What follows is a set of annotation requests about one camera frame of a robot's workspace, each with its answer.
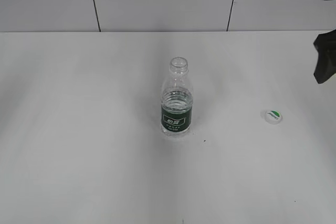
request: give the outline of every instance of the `black object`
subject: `black object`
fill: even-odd
[[[336,73],[336,30],[320,34],[314,46],[319,52],[314,76],[317,83],[321,84]]]

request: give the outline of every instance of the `bottle neck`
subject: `bottle neck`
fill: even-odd
[[[188,62],[186,59],[177,57],[171,60],[169,71],[171,74],[184,76],[188,74]]]

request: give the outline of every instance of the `tile grout line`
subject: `tile grout line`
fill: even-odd
[[[235,3],[235,0],[232,0],[232,3],[231,3],[231,9],[230,9],[230,15],[229,15],[229,20],[227,22],[227,28],[226,28],[226,31],[229,31],[229,26],[230,26],[230,21],[231,21],[231,14],[232,14],[232,9],[233,9],[233,4]]]
[[[99,29],[99,31],[101,31],[100,24],[99,24],[98,13],[97,13],[96,1],[95,0],[92,0],[92,1],[93,1],[94,11],[96,13],[96,19],[97,19],[98,29]]]

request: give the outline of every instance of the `water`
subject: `water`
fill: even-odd
[[[193,96],[186,88],[176,87],[168,88],[163,91],[161,97],[161,106],[164,110],[171,114],[183,114],[188,112],[193,106]],[[162,131],[168,136],[183,136],[190,126],[181,132],[172,132],[161,125]]]

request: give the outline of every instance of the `bottle opening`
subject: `bottle opening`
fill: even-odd
[[[176,57],[170,62],[170,71],[183,74],[188,72],[188,61],[182,57]]]

